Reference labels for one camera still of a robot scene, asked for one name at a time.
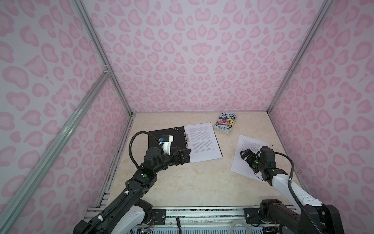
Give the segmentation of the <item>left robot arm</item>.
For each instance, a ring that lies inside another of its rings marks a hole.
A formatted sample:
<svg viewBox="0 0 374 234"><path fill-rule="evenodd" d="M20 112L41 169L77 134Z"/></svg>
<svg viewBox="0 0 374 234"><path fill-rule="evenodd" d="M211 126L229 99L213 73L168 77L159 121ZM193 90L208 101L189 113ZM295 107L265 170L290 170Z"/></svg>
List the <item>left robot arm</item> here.
<svg viewBox="0 0 374 234"><path fill-rule="evenodd" d="M191 149L173 147L170 154L161 149L149 148L144 156L143 165L132 178L126 181L124 191L90 221L81 220L74 228L74 234L109 234L119 221L151 189L157 181L157 173L169 166L183 165L190 156Z"/></svg>

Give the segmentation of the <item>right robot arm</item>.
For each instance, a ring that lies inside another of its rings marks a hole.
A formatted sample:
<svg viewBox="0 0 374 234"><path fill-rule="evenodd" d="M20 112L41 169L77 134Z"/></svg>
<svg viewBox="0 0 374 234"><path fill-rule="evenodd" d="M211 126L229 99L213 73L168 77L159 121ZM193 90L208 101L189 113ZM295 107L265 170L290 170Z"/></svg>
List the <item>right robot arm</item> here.
<svg viewBox="0 0 374 234"><path fill-rule="evenodd" d="M277 223L294 234L343 234L340 212L334 205L324 204L293 182L295 165L286 154L263 146L257 153L250 149L240 152L261 181L268 183L287 198L294 209L278 199L264 199L259 205L257 219L260 223Z"/></svg>

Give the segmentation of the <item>printed sheet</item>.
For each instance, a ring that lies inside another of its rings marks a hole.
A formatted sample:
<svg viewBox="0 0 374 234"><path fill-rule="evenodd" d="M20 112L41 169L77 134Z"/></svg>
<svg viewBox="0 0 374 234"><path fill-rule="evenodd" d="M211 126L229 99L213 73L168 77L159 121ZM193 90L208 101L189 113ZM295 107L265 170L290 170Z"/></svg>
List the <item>printed sheet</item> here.
<svg viewBox="0 0 374 234"><path fill-rule="evenodd" d="M257 160L256 153L259 152L263 146L270 145L269 143L240 135L234 154L234 160L231 166L231 171L256 180L260 183L265 183L261 173L255 173L251 168L252 163Z"/></svg>
<svg viewBox="0 0 374 234"><path fill-rule="evenodd" d="M191 149L191 163L216 160L223 157L211 122L186 125L184 129L190 138L187 147Z"/></svg>

